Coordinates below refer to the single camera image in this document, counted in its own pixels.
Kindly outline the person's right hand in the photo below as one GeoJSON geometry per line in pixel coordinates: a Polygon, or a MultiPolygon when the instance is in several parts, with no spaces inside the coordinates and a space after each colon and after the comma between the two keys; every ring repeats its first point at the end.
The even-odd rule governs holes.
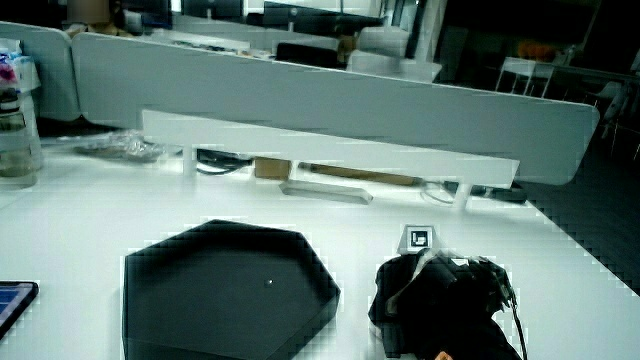
{"type": "Polygon", "coordinates": [[[368,317],[388,358],[518,360],[493,315],[509,308],[523,332],[507,272],[482,256],[462,256],[436,238],[435,228],[407,225],[398,255],[377,270],[368,317]]]}

